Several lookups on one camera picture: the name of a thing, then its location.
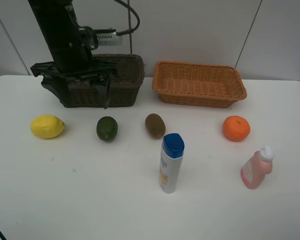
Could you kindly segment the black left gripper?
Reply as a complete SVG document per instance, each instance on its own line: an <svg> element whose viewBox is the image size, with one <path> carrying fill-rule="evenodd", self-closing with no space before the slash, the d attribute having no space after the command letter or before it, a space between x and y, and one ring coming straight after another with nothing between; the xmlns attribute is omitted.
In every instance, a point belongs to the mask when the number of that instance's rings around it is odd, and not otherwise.
<svg viewBox="0 0 300 240"><path fill-rule="evenodd" d="M87 50L86 57L68 55L58 61L36 63L30 70L35 77L43 76L42 87L54 94L65 108L72 108L73 99L66 79L85 81L99 75L117 76L118 64L94 57ZM110 77L97 79L93 84L104 109L110 104L110 85Z"/></svg>

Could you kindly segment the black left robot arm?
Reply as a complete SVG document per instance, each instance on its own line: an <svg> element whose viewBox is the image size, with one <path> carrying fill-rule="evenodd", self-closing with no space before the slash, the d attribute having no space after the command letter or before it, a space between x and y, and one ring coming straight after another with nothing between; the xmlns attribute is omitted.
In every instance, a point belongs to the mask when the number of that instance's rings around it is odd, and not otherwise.
<svg viewBox="0 0 300 240"><path fill-rule="evenodd" d="M95 31L78 24L70 0L31 0L29 5L53 58L34 64L32 74L42 76L41 85L66 108L75 107L68 82L76 81L94 88L99 103L107 109L117 65L93 57L92 51L99 46Z"/></svg>

